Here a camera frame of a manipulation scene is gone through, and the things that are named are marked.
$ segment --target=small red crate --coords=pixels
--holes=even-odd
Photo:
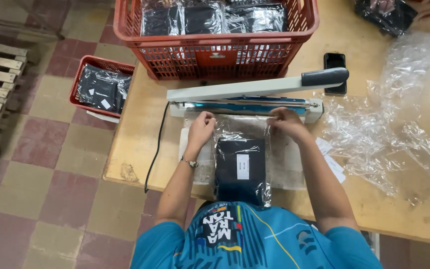
[[[77,85],[79,85],[79,78],[82,74],[82,70],[84,69],[85,64],[90,64],[90,65],[93,65],[95,67],[98,67],[98,68],[101,68],[104,70],[108,70],[108,71],[124,73],[128,76],[132,76],[134,74],[135,66],[116,62],[116,61],[107,60],[104,58],[86,55],[81,59],[81,62],[79,64],[79,68],[77,69],[77,74],[74,78],[74,82],[72,83],[71,95],[69,96],[69,102],[71,104],[75,105],[76,107],[80,107],[82,109],[92,111],[94,113],[102,114],[102,115],[113,117],[113,118],[120,118],[120,114],[118,114],[118,113],[107,112],[107,111],[102,110],[102,109],[88,107],[88,106],[85,106],[84,104],[82,104],[81,102],[79,102],[80,96],[79,96],[79,93],[77,92]]]
[[[116,0],[114,32],[152,79],[284,77],[320,20],[316,0],[280,1],[288,9],[288,32],[140,36],[141,0]]]

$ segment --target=wooden table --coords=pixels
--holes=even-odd
[[[318,0],[321,23],[312,38],[302,46],[290,65],[287,76],[323,69],[326,52],[346,54],[350,70],[348,94],[365,96],[369,79],[379,77],[390,38],[383,36],[353,13],[349,0]],[[430,21],[415,28],[430,32]],[[157,147],[157,136],[166,104],[166,90],[198,86],[197,81],[157,82],[147,77],[142,65],[134,74],[126,107],[118,125],[107,160],[104,178],[143,187],[147,171]],[[309,98],[311,91],[286,94],[292,98]],[[177,163],[182,118],[168,113],[160,152],[148,181],[149,189],[163,191]],[[422,104],[421,126],[430,136],[430,86]],[[323,126],[317,124],[313,135]],[[430,242],[430,198],[415,207],[401,199],[391,198],[359,177],[348,177],[346,190],[357,222],[362,229],[382,234]],[[211,190],[194,186],[192,196],[211,199]],[[275,190],[273,204],[289,209],[305,219],[314,219],[305,191]]]

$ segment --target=packaged black clothing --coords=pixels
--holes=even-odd
[[[77,85],[79,101],[87,106],[122,113],[130,76],[86,64]]]
[[[386,13],[379,11],[379,5],[371,8],[371,0],[357,0],[355,12],[394,37],[405,34],[418,15],[417,11],[401,0],[395,0],[394,9]]]
[[[198,2],[184,8],[185,34],[221,34],[222,4]]]
[[[147,9],[144,11],[142,23],[144,36],[183,34],[180,10],[177,6]]]
[[[240,4],[225,7],[228,33],[287,32],[287,10],[281,3]]]
[[[218,140],[215,195],[219,201],[263,206],[265,183],[264,139]]]

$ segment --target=blue shirt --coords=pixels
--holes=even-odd
[[[378,269],[364,237],[348,227],[322,235],[288,210],[244,202],[200,209],[184,233],[160,223],[136,243],[131,269]]]

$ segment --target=black handle grip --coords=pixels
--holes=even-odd
[[[349,71],[344,67],[302,73],[302,86],[329,85],[345,82]]]

